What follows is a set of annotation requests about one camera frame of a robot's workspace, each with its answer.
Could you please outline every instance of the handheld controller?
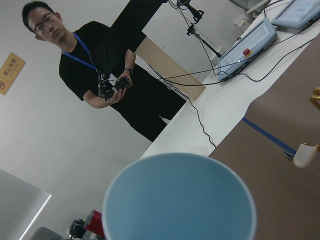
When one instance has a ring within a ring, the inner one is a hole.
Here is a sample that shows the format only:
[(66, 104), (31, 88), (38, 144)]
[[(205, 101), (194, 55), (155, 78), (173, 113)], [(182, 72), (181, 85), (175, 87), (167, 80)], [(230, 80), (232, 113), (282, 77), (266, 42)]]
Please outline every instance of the handheld controller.
[(121, 77), (119, 81), (115, 83), (115, 85), (110, 89), (109, 85), (106, 84), (108, 80), (106, 79), (106, 75), (104, 73), (99, 74), (98, 78), (98, 95), (99, 97), (105, 99), (106, 101), (111, 98), (114, 93), (117, 93), (120, 89), (128, 89), (130, 88), (129, 78), (127, 76)]

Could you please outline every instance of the cable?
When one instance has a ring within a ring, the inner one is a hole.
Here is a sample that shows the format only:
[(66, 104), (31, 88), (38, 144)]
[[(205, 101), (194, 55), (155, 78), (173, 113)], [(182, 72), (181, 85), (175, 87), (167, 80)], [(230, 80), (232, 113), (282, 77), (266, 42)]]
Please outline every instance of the cable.
[(174, 87), (175, 89), (177, 89), (181, 95), (183, 95), (184, 97), (186, 97), (186, 98), (189, 100), (191, 106), (196, 110), (197, 118), (198, 118), (198, 121), (199, 121), (199, 123), (200, 123), (200, 125), (201, 125), (201, 127), (202, 127), (203, 133), (208, 136), (209, 142), (216, 148), (217, 146), (216, 146), (215, 143), (211, 140), (211, 136), (210, 136), (208, 133), (206, 133), (206, 131), (205, 131), (205, 126), (202, 124), (202, 122), (201, 122), (201, 120), (200, 120), (200, 114), (199, 114), (198, 109), (193, 105), (193, 103), (191, 102), (190, 98), (189, 98), (187, 95), (185, 95), (182, 91), (180, 91), (180, 89), (178, 89), (178, 88), (176, 88), (175, 86), (173, 86), (172, 84), (168, 83), (168, 82), (170, 82), (170, 81), (167, 81), (167, 80), (166, 80), (159, 72), (157, 72), (152, 66), (149, 65), (149, 67), (155, 72), (155, 74), (157, 74), (162, 80), (164, 80), (165, 83), (167, 83), (167, 84), (170, 85), (171, 87)]
[(292, 37), (294, 37), (294, 36), (302, 33), (304, 30), (305, 30), (305, 29), (303, 29), (303, 30), (301, 30), (301, 31), (299, 31), (299, 32), (297, 32), (297, 33), (295, 33), (295, 34), (287, 37), (286, 39), (284, 39), (284, 40), (282, 40), (282, 41), (279, 41), (279, 42), (277, 42), (277, 43), (275, 43), (275, 44), (272, 44), (270, 47), (273, 47), (273, 46), (275, 46), (275, 45), (277, 45), (277, 44), (283, 43), (284, 41), (287, 41), (288, 39), (290, 39), (290, 38), (292, 38)]
[(181, 14), (182, 14), (182, 16), (183, 16), (183, 18), (184, 18), (184, 20), (185, 20), (185, 22), (186, 22), (187, 26), (189, 27), (189, 23), (188, 23), (188, 21), (187, 21), (187, 19), (186, 19), (185, 15), (184, 15), (184, 13), (182, 12), (182, 10), (181, 10), (181, 8), (180, 8), (180, 7), (179, 7), (179, 10), (180, 10), (180, 12), (181, 12)]
[(283, 1), (283, 0), (278, 0), (278, 1), (275, 1), (275, 2), (273, 2), (273, 3), (270, 3), (269, 5), (265, 6), (264, 9), (270, 7), (270, 6), (273, 5), (273, 4), (277, 4), (277, 3), (282, 2), (282, 1)]
[(171, 0), (169, 0), (169, 4), (173, 9), (178, 9), (180, 7), (178, 7), (177, 5), (175, 5)]
[(209, 57), (209, 55), (208, 55), (208, 53), (207, 53), (207, 51), (206, 51), (206, 48), (205, 48), (205, 46), (204, 46), (203, 42), (201, 41), (201, 38), (200, 38), (199, 36), (197, 36), (197, 35), (195, 35), (195, 37), (196, 37), (196, 38), (199, 40), (199, 42), (201, 43), (202, 48), (203, 48), (203, 50), (204, 50), (204, 52), (205, 52), (205, 54), (206, 54), (207, 58), (209, 59), (209, 63), (210, 63), (210, 65), (211, 65), (211, 68), (212, 68), (213, 74), (216, 76), (214, 66), (212, 65), (212, 62), (211, 62), (211, 60), (210, 60), (210, 57)]
[[(298, 50), (298, 49), (300, 49), (300, 48), (302, 48), (304, 45), (310, 43), (313, 39), (307, 41), (306, 43), (302, 44), (301, 46), (297, 47), (296, 49), (294, 49), (294, 50), (288, 52), (286, 55), (284, 55), (262, 79), (254, 80), (254, 79), (252, 79), (251, 77), (249, 77), (246, 73), (238, 73), (238, 74), (236, 74), (235, 76), (237, 76), (237, 75), (245, 75), (247, 78), (249, 78), (250, 80), (252, 80), (252, 81), (254, 81), (254, 82), (260, 82), (260, 81), (262, 81), (263, 79), (265, 79), (265, 78), (267, 77), (267, 75), (269, 75), (269, 74), (272, 72), (272, 70), (275, 69), (275, 67), (276, 67), (287, 55), (293, 53), (294, 51), (296, 51), (296, 50)], [(229, 66), (229, 65), (232, 65), (232, 64), (241, 63), (241, 62), (247, 61), (248, 59), (245, 59), (245, 60), (240, 61), (240, 62), (235, 62), (235, 63), (227, 64), (227, 65), (225, 65), (225, 66)], [(212, 71), (212, 69), (210, 69), (210, 70), (205, 70), (205, 71), (194, 72), (194, 73), (183, 74), (183, 75), (178, 75), (178, 76), (166, 77), (165, 79), (164, 79), (164, 78), (158, 78), (158, 79), (156, 79), (156, 80), (166, 80), (167, 82), (172, 83), (172, 84), (176, 84), (176, 85), (180, 85), (180, 86), (189, 86), (189, 87), (215, 85), (215, 84), (220, 84), (220, 83), (223, 83), (223, 82), (226, 82), (226, 81), (230, 80), (230, 79), (225, 79), (225, 80), (222, 80), (222, 81), (212, 82), (212, 83), (205, 83), (205, 84), (182, 84), (182, 83), (178, 83), (178, 82), (174, 82), (174, 81), (168, 80), (168, 79), (179, 78), (179, 77), (184, 77), (184, 76), (188, 76), (188, 75), (193, 75), (193, 74), (197, 74), (197, 73), (204, 73), (204, 72), (209, 72), (209, 71)]]
[(276, 67), (286, 56), (288, 56), (289, 54), (293, 53), (294, 51), (296, 51), (296, 50), (298, 50), (298, 49), (301, 49), (304, 45), (310, 43), (313, 39), (307, 41), (307, 42), (304, 43), (303, 45), (297, 47), (296, 49), (294, 49), (294, 50), (288, 52), (286, 55), (284, 55), (284, 56), (273, 66), (273, 68), (272, 68), (263, 78), (261, 78), (260, 80), (254, 80), (254, 79), (252, 79), (251, 77), (249, 77), (246, 73), (239, 73), (238, 75), (245, 75), (245, 76), (246, 76), (247, 78), (249, 78), (251, 81), (260, 82), (260, 81), (262, 81), (263, 79), (265, 79), (265, 78), (273, 71), (273, 69), (275, 69), (275, 67)]

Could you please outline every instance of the wristwatch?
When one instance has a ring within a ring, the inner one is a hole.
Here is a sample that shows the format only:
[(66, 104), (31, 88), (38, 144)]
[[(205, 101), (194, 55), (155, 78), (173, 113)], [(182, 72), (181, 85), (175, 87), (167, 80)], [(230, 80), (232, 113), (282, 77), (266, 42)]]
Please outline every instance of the wristwatch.
[(130, 74), (131, 74), (131, 75), (133, 75), (133, 74), (134, 74), (134, 72), (132, 71), (132, 69), (131, 69), (131, 68), (129, 68), (129, 67), (125, 67), (123, 71), (125, 71), (125, 70), (128, 70), (128, 71), (130, 72)]

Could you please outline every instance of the glasses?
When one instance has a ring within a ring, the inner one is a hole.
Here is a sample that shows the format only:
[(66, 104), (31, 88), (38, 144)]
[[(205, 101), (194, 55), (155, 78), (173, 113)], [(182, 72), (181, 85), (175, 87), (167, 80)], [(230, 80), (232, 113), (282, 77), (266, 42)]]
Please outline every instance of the glasses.
[(44, 18), (43, 18), (43, 21), (42, 21), (42, 23), (39, 23), (36, 27), (35, 27), (35, 29), (33, 30), (34, 32), (36, 32), (36, 33), (40, 33), (40, 32), (42, 32), (44, 29), (45, 29), (45, 25), (46, 24), (49, 24), (49, 23), (52, 23), (53, 22), (53, 13), (52, 12), (48, 12), (45, 16), (44, 16)]

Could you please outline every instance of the wall sign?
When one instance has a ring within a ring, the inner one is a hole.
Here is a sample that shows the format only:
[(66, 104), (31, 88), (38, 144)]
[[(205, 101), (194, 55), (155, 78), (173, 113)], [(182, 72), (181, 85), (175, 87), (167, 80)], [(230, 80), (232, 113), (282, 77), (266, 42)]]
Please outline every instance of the wall sign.
[(15, 55), (9, 54), (6, 61), (0, 68), (0, 93), (5, 95), (25, 65), (25, 61)]

